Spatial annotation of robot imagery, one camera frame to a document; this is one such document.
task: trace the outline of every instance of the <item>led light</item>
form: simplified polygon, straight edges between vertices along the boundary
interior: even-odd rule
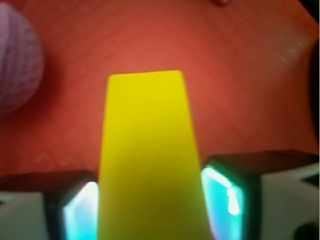
[[[217,240],[241,240],[244,193],[213,167],[201,172],[211,232]]]
[[[227,195],[229,197],[228,211],[232,215],[238,215],[240,213],[239,203],[236,196],[236,190],[234,188],[229,188],[227,190]]]
[[[221,183],[223,186],[227,188],[231,188],[231,183],[226,179],[223,175],[218,173],[217,171],[213,170],[210,167],[204,169],[205,173],[210,176],[211,178],[215,179],[217,182]]]
[[[66,239],[97,239],[98,201],[99,186],[91,181],[63,208]]]

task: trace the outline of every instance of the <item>purple ball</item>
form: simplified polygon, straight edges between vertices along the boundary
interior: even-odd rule
[[[41,43],[31,24],[8,3],[0,3],[0,116],[32,97],[43,71]]]

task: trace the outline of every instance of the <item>light panel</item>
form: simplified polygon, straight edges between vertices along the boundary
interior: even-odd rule
[[[88,182],[63,208],[67,240],[96,240],[99,186]]]
[[[211,232],[217,240],[241,240],[244,192],[213,167],[201,172]]]

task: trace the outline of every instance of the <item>orange surface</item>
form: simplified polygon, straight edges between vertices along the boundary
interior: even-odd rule
[[[119,73],[183,71],[202,161],[318,153],[308,68],[319,26],[298,0],[9,2],[38,32],[46,68],[34,97],[0,119],[0,175],[97,173],[107,78]]]

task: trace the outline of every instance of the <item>glowing light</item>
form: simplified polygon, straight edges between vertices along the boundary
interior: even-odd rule
[[[96,240],[99,186],[88,182],[63,208],[67,240]]]
[[[207,167],[204,169],[205,173],[210,176],[211,178],[213,178],[214,180],[216,180],[217,182],[221,183],[223,186],[227,187],[227,188],[231,188],[231,183],[228,181],[227,178],[225,178],[223,175],[221,175],[220,173],[218,173],[217,171],[213,170],[210,167]]]
[[[242,240],[244,192],[213,167],[201,172],[211,232],[217,240]]]
[[[236,190],[234,188],[229,188],[227,190],[227,195],[229,197],[228,211],[232,215],[238,215],[240,213],[239,203],[236,196]]]

